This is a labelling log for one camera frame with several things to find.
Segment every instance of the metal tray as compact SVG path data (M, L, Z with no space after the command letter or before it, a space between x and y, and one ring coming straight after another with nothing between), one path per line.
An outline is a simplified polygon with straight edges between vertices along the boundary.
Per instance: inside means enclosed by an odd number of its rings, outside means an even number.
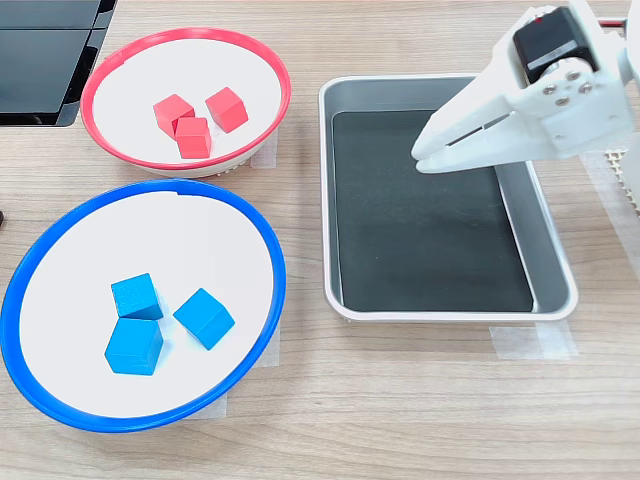
M531 164L415 170L424 122L472 79L345 77L320 90L324 289L344 318L555 321L575 308Z

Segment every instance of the tray rim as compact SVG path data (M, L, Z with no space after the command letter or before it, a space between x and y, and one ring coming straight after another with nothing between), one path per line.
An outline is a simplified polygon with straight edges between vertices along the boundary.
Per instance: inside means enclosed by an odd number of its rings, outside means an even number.
M157 163L146 160L140 160L121 152L113 145L111 145L100 132L95 119L93 117L93 100L96 92L102 82L115 71L118 67L122 66L128 59L137 55L144 50L151 47L161 45L167 42L173 42L176 40L214 40L218 42L229 43L238 47L244 48L255 55L262 58L276 73L280 82L280 107L274 121L269 127L262 132L258 137L254 138L251 142L243 147L230 152L220 157L213 157L209 159L203 159L195 162L187 163ZM80 114L85 128L89 133L89 136L106 152L111 155L124 160L127 163L137 165L142 168L152 169L159 172L176 173L183 171L196 171L198 169L213 167L216 165L224 164L233 159L236 159L242 155L250 153L253 149L259 148L262 143L269 138L276 128L282 123L284 117L291 104L291 78L284 62L280 57L266 44L253 37L244 35L232 30L225 30L221 28L211 27L185 27L177 28L173 30L166 30L163 32L154 33L148 35L125 45L121 49L112 53L104 59L104 61L91 73L84 91L80 98Z
M320 184L322 204L322 266L324 295L331 308L351 322L362 323L519 323L519 322L554 322L568 317L578 304L578 289L571 271L569 260L562 246L560 236L556 229L551 210L542 192L542 187L531 162L525 162L527 174L536 193L536 200L540 206L549 238L553 244L558 263L562 270L563 280L566 283L568 295L565 303L553 312L359 312L345 307L336 298L331 287L331 239L329 216L329 180L328 180L328 154L326 133L326 107L325 99L328 91L342 83L354 81L384 81L384 80L442 80L442 79L469 79L476 77L473 73L453 74L409 74L409 75L349 75L337 77L325 83L318 93L318 113L320 125Z

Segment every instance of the red rim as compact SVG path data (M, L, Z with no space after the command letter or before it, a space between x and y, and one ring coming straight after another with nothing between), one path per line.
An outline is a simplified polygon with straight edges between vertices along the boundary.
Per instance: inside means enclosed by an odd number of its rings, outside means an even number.
M282 91L280 108L278 109L278 114L275 120L269 126L269 128L264 133L262 133L262 135L253 140L251 143L234 152L223 155L222 157L202 160L193 163L166 164L145 162L144 160L138 160L137 158L125 155L124 153L114 148L113 145L111 145L109 142L107 142L96 126L96 122L93 118L93 99L96 95L98 87L107 77L107 75L121 66L126 60L142 52L143 50L146 50L155 45L160 45L161 43L189 38L218 40L231 43L255 53L264 61L266 61L276 72L278 80L280 80L280 89ZM89 78L89 81L85 86L84 92L82 93L82 98L80 100L80 112L82 114L82 121L84 122L89 135L91 135L96 143L111 155L118 157L125 162L133 163L134 165L138 165L140 167L154 168L157 170L192 170L227 162L248 152L252 148L262 143L278 127L285 114L287 113L290 102L291 79L289 78L289 72L287 72L287 69L284 66L284 63L282 63L282 60L280 60L280 57L278 57L274 53L274 51L267 47L265 44L259 42L254 38L248 37L241 33L232 32L230 30L220 30L217 28L179 28L176 30L168 30L166 32L156 33L148 37L143 37L109 55L105 59L105 61L95 69L95 71Z

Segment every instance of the blue rim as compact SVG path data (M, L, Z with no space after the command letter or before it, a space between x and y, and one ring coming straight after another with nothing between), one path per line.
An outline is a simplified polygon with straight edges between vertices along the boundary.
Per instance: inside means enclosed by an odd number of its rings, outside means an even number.
M167 412L145 417L111 418L83 412L51 395L38 383L27 367L22 355L19 334L20 309L27 285L53 244L84 217L123 198L160 191L209 197L225 202L242 212L255 225L267 245L273 265L273 296L267 322L253 348L236 369L214 388L189 403ZM253 206L227 190L206 183L183 179L150 180L117 188L97 196L67 213L42 234L20 262L7 288L0 314L0 345L7 371L16 387L27 400L46 415L72 427L93 432L136 432L160 427L191 415L233 387L258 360L271 340L284 306L285 290L286 271L280 243L269 223Z

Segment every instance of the wooden table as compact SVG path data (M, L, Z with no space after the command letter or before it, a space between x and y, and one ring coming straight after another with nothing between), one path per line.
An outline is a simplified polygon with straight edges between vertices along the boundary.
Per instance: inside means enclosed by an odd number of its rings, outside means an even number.
M101 59L143 35L211 25L266 42L289 68L277 169L210 180L256 205L282 242L280 366L252 370L225 419L130 435L56 423L0 368L0 478L640 478L640 285L579 160L537 167L581 292L576 358L500 360L487 325L351 326L323 298L319 87L345 74L480 71L531 3L121 0ZM1 129L0 293L61 215L151 177L102 151L80 119Z

